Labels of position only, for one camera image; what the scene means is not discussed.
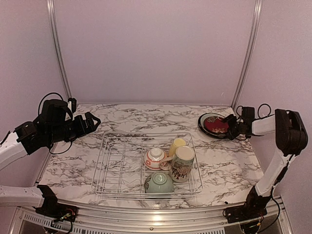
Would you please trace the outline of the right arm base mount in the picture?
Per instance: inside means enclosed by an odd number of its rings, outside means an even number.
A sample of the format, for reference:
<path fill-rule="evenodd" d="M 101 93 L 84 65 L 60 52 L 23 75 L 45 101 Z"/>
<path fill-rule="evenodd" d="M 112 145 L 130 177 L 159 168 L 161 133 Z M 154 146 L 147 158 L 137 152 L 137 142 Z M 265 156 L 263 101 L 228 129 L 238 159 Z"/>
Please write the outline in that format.
<path fill-rule="evenodd" d="M 265 216 L 268 213 L 266 206 L 271 198 L 272 192 L 269 192 L 268 196 L 262 196 L 257 193 L 255 186 L 253 186 L 243 205 L 225 208 L 222 214 L 227 219 L 228 223 L 241 222 Z"/>

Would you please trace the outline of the tall shell patterned mug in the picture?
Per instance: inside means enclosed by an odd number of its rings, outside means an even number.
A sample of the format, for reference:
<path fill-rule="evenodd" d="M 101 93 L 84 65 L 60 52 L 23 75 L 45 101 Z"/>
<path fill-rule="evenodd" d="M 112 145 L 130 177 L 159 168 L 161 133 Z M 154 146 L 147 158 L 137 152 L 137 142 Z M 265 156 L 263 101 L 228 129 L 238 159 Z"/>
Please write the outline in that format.
<path fill-rule="evenodd" d="M 175 182 L 186 182 L 193 168 L 195 152 L 189 146 L 179 146 L 173 156 L 169 175 Z"/>

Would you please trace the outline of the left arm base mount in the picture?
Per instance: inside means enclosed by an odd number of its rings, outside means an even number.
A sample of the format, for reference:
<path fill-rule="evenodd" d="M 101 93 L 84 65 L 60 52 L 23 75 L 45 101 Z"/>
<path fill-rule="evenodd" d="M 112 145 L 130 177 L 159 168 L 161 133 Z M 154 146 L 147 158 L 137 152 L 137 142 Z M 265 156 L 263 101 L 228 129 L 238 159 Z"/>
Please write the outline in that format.
<path fill-rule="evenodd" d="M 76 206 L 59 203 L 58 198 L 47 185 L 38 185 L 37 188 L 42 193 L 43 204 L 35 208 L 36 213 L 51 217 L 54 222 L 75 221 L 78 211 Z"/>

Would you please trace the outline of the black rimmed large plate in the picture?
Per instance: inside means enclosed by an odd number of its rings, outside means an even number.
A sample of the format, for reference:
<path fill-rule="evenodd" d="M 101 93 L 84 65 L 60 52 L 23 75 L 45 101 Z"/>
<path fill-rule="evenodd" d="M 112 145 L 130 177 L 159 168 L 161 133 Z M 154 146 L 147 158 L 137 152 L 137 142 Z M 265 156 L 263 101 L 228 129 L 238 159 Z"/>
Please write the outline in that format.
<path fill-rule="evenodd" d="M 218 138 L 218 139 L 227 139 L 228 136 L 227 136 L 227 133 L 225 134 L 213 134 L 213 133 L 210 133 L 208 132 L 205 128 L 204 128 L 204 120 L 207 118 L 207 117 L 210 117 L 210 116 L 219 116 L 219 117 L 223 117 L 225 118 L 224 116 L 220 115 L 220 114 L 217 114 L 217 113 L 205 113 L 205 114 L 202 114 L 198 121 L 197 121 L 197 125 L 198 125 L 198 128 L 201 132 L 203 132 L 204 134 L 210 136 L 210 137 L 213 137 L 213 138 Z"/>

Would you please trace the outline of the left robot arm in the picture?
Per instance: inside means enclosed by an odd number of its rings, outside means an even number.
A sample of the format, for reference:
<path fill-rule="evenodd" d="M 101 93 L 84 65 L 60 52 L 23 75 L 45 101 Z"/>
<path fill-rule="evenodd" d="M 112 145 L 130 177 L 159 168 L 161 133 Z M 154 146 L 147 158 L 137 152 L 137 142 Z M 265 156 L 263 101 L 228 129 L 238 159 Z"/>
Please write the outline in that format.
<path fill-rule="evenodd" d="M 51 150 L 54 144 L 72 144 L 76 139 L 96 131 L 101 120 L 90 112 L 75 116 L 77 101 L 56 93 L 57 99 L 44 96 L 39 103 L 38 115 L 8 132 L 0 143 L 0 168 L 30 156 L 41 148 Z M 60 215 L 61 205 L 49 186 L 0 187 L 1 206 L 31 206 L 43 208 L 51 217 Z"/>

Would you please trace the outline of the red floral small plate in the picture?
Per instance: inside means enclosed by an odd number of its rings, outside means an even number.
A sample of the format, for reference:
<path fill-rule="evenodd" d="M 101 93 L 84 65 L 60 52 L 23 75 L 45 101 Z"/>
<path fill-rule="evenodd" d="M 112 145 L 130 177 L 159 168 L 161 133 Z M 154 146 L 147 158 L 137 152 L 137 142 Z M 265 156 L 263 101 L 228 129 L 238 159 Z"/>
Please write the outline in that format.
<path fill-rule="evenodd" d="M 227 133 L 229 126 L 223 117 L 210 116 L 204 120 L 204 128 L 210 133 L 219 135 Z"/>

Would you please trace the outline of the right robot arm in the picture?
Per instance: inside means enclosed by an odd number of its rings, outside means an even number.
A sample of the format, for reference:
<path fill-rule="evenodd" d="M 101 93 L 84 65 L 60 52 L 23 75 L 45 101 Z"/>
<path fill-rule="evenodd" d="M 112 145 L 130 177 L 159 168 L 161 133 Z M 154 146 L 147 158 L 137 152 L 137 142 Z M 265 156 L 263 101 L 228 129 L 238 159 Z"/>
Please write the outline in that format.
<path fill-rule="evenodd" d="M 231 114 L 221 120 L 228 124 L 227 138 L 246 138 L 275 133 L 276 150 L 263 177 L 252 187 L 242 206 L 242 215 L 252 218 L 264 209 L 273 190 L 286 174 L 289 165 L 308 145 L 308 133 L 297 111 L 275 109 L 274 114 L 255 118 L 254 107 L 242 107 L 241 116 Z"/>

